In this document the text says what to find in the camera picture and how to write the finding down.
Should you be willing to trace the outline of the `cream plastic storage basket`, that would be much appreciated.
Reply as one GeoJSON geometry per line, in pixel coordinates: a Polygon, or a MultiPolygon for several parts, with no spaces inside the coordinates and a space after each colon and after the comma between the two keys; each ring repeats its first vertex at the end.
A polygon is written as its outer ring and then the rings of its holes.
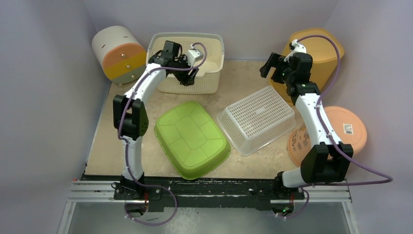
{"type": "Polygon", "coordinates": [[[186,52],[196,42],[206,47],[206,61],[199,68],[194,85],[183,86],[172,74],[163,80],[157,89],[164,93],[175,94],[212,94],[218,90],[220,73],[225,57],[223,38],[217,34],[194,32],[167,32],[155,34],[150,40],[147,49],[149,59],[157,51],[163,49],[165,41],[173,41],[180,44],[186,52]]]}

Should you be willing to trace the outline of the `white perforated tray basket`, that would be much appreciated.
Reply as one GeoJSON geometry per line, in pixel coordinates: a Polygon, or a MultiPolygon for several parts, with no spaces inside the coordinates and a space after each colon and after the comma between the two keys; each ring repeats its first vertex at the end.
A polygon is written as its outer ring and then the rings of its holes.
{"type": "Polygon", "coordinates": [[[294,110],[272,86],[225,107],[216,119],[242,156],[253,154],[296,126],[294,110]]]}

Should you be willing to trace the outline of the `green solid tray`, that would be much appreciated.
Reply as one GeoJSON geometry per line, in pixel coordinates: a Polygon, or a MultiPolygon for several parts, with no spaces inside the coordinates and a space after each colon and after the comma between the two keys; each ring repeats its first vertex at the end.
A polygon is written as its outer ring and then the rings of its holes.
{"type": "Polygon", "coordinates": [[[186,180],[205,176],[231,154],[223,131],[196,101],[181,103],[162,114],[154,133],[168,160],[186,180]]]}

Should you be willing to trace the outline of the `yellow slatted laundry basket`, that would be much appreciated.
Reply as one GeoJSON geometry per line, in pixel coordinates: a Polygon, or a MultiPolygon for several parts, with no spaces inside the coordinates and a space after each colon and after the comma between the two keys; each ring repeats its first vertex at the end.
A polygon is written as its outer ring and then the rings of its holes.
{"type": "Polygon", "coordinates": [[[287,56],[291,52],[289,44],[294,39],[306,47],[308,55],[289,58],[292,72],[288,75],[285,84],[275,83],[271,80],[275,68],[271,68],[266,77],[269,79],[269,84],[290,106],[293,105],[293,102],[288,94],[288,91],[291,90],[289,84],[303,83],[309,80],[322,90],[335,72],[338,60],[345,54],[340,42],[330,32],[323,28],[309,28],[294,32],[280,55],[287,56]]]}

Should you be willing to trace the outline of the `peach plastic bucket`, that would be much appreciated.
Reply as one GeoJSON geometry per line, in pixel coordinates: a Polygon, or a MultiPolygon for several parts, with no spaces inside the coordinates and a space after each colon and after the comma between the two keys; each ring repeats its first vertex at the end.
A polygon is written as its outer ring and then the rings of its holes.
{"type": "MultiPolygon", "coordinates": [[[[350,110],[338,106],[325,107],[325,112],[341,141],[352,145],[354,156],[360,153],[367,142],[367,130],[362,120],[350,110]]],[[[299,167],[311,149],[304,123],[292,133],[287,146],[291,159],[299,167]]]]}

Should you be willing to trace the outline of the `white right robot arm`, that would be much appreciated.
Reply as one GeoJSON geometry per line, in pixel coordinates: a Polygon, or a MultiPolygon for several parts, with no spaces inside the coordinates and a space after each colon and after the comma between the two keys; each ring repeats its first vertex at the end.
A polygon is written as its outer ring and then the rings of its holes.
{"type": "Polygon", "coordinates": [[[290,57],[271,53],[260,68],[266,77],[275,68],[272,80],[286,85],[286,92],[300,112],[311,141],[311,149],[300,167],[277,175],[274,194],[286,198],[293,188],[313,183],[342,182],[347,174],[353,148],[335,133],[320,99],[318,86],[310,81],[313,59],[310,54],[295,52],[290,57]]]}

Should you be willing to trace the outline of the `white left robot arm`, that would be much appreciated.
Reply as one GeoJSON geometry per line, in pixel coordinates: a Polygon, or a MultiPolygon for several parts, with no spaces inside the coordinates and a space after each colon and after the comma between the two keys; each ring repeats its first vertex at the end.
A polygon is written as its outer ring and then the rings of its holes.
{"type": "Polygon", "coordinates": [[[122,141],[125,166],[118,190],[126,189],[132,199],[145,194],[145,185],[140,179],[144,175],[141,162],[142,140],[149,127],[145,103],[155,88],[173,74],[183,86],[194,84],[200,66],[205,62],[207,50],[200,51],[193,43],[185,52],[182,45],[167,40],[163,49],[148,58],[142,76],[131,89],[113,98],[113,124],[117,137],[122,141]]]}

